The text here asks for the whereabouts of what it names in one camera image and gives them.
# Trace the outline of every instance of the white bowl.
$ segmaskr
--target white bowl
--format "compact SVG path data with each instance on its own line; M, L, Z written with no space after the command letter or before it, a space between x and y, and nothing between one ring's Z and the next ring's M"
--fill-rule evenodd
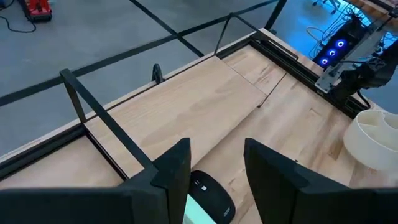
M360 112L343 137L344 145L364 165L398 170L398 115L382 110Z

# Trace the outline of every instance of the computer mouse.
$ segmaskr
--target computer mouse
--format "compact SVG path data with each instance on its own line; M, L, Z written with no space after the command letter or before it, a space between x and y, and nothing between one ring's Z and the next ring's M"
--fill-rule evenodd
M189 194L216 223L230 223L235 216L231 196L214 178L203 171L191 172Z

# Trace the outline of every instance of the wooden board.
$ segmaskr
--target wooden board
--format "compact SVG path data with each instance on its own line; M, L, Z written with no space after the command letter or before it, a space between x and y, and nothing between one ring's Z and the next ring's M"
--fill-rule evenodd
M122 179L86 137L2 180L0 189L20 187L110 187Z
M317 64L294 53L305 66L321 74ZM344 148L342 137L351 119L283 69L250 46L224 61L270 94L259 110L245 118L194 167L212 175L232 196L237 207L234 223L261 223L244 167L245 138L254 138L350 187L397 185L394 176L366 168Z
M109 113L152 160L182 137L190 137L195 165L264 98L265 94L212 57ZM86 126L128 176L142 170L99 118Z
M394 7L394 4L387 0L380 0L380 1L390 5L391 7ZM367 16L371 16L371 18L369 18L370 21L377 19L378 21L384 22L389 18L389 16L387 16L388 13L387 10L368 0L348 0L348 2L355 5L360 10L362 10ZM397 28L398 19L392 19L388 23L388 25L393 28Z

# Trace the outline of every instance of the black clamp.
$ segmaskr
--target black clamp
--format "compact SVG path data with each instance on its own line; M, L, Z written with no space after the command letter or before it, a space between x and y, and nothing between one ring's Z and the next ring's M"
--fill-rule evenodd
M152 70L152 81L156 81L156 84L160 84L164 82L164 78L162 75L162 70L160 69L159 64L155 64Z

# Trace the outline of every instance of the concrete floor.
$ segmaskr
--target concrete floor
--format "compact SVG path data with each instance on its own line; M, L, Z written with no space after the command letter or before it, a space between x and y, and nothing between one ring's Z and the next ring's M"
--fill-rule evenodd
M263 0L140 0L139 2L176 31L244 9ZM275 4L243 17L262 27ZM39 24L33 34L15 34L0 22L0 96L58 75L63 68L78 68L169 33L128 0L56 0L53 20ZM313 7L311 0L289 0L274 28L278 36L308 55L315 44L305 28L326 29L337 15L328 5ZM20 7L1 11L15 29L30 29ZM203 53L214 50L222 24L191 34L186 39ZM240 21L231 21L225 45L250 33ZM197 56L175 40L87 74L80 80L105 104L150 81L152 66L164 73L195 60ZM365 95L385 109L398 113L398 77ZM63 86L0 107L0 155L46 134L76 118Z

